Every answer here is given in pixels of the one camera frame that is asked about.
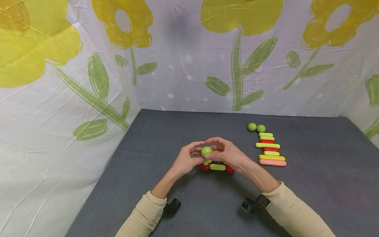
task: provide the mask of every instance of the forearm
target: forearm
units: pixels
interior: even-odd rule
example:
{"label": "forearm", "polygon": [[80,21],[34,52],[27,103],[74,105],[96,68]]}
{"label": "forearm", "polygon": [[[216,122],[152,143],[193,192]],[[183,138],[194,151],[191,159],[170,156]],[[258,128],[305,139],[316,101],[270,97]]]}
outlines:
{"label": "forearm", "polygon": [[169,170],[165,176],[159,181],[159,183],[151,190],[151,194],[160,199],[165,199],[168,192],[179,179],[179,175],[175,174],[173,171]]}
{"label": "forearm", "polygon": [[167,203],[166,196],[178,179],[168,171],[159,183],[138,202],[116,237],[147,237],[155,229]]}
{"label": "forearm", "polygon": [[305,202],[288,187],[277,181],[253,161],[247,162],[242,173],[270,199],[266,208],[272,218],[293,237],[333,237],[334,234]]}
{"label": "forearm", "polygon": [[283,183],[262,193],[271,203],[267,212],[293,237],[335,237],[321,217]]}
{"label": "forearm", "polygon": [[257,163],[249,160],[242,167],[245,175],[261,193],[269,193],[279,187],[280,183]]}

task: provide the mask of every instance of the curtain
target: curtain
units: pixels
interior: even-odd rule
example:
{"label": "curtain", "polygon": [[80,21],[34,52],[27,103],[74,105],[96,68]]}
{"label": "curtain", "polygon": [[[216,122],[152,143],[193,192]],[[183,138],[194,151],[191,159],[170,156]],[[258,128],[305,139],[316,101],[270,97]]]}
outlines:
{"label": "curtain", "polygon": [[379,146],[378,11],[1,1],[0,237],[64,236],[141,108],[347,116]]}

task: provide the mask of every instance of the gray mat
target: gray mat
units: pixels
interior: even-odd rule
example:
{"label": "gray mat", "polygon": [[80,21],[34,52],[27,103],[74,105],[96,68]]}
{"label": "gray mat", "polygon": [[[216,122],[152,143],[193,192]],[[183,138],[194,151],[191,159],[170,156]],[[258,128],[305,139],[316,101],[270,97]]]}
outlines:
{"label": "gray mat", "polygon": [[[336,236],[378,236],[379,151],[346,118],[141,110],[114,152],[67,237],[113,237],[170,168],[179,149],[220,136],[257,161],[262,149],[249,122],[264,124],[281,145],[286,167],[265,166],[311,206]],[[267,214],[241,209],[258,190],[241,174],[196,167],[169,193],[182,206],[151,236],[289,236]]]}

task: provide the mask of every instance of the green ball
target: green ball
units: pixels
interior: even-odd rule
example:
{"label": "green ball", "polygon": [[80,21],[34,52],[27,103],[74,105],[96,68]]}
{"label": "green ball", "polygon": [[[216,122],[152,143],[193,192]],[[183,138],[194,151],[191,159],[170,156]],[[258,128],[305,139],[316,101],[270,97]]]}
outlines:
{"label": "green ball", "polygon": [[213,153],[212,149],[209,146],[204,146],[203,149],[201,149],[201,155],[205,158],[205,155]]}
{"label": "green ball", "polygon": [[262,124],[259,124],[257,126],[257,132],[265,132],[266,131],[266,127]]}
{"label": "green ball", "polygon": [[247,128],[250,130],[250,131],[255,131],[257,129],[257,125],[253,122],[249,123]]}

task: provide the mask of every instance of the green stem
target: green stem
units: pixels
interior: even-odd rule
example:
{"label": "green stem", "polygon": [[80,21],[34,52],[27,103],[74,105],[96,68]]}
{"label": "green stem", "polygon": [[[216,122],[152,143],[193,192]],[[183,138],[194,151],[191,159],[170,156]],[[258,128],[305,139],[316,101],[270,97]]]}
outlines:
{"label": "green stem", "polygon": [[304,66],[300,69],[300,71],[295,75],[294,78],[292,78],[292,80],[290,82],[287,83],[286,86],[283,87],[283,90],[287,90],[299,77],[300,75],[303,73],[303,71],[305,71],[309,64],[312,62],[312,60],[315,58],[315,56],[317,55],[317,53],[320,51],[321,47],[320,48],[317,48],[313,54],[310,56],[310,58],[308,59],[308,61],[304,64]]}
{"label": "green stem", "polygon": [[134,57],[133,46],[130,47],[130,59],[132,60],[132,68],[133,68],[133,85],[137,85],[137,68],[136,68],[136,59]]}
{"label": "green stem", "polygon": [[375,134],[379,133],[379,116],[375,120],[375,122],[363,132],[368,139],[371,139]]}
{"label": "green stem", "polygon": [[233,81],[233,111],[242,109],[242,75],[241,75],[241,31],[239,30],[233,42],[232,50],[232,81]]}
{"label": "green stem", "polygon": [[121,118],[121,116],[117,113],[117,111],[108,103],[96,97],[86,88],[82,87],[78,84],[73,78],[64,73],[60,68],[54,66],[57,75],[62,79],[64,83],[68,85],[71,90],[73,90],[80,98],[89,103],[92,107],[97,109],[107,118],[109,118],[112,122],[114,122],[117,126],[126,131],[129,127],[129,124],[125,122]]}

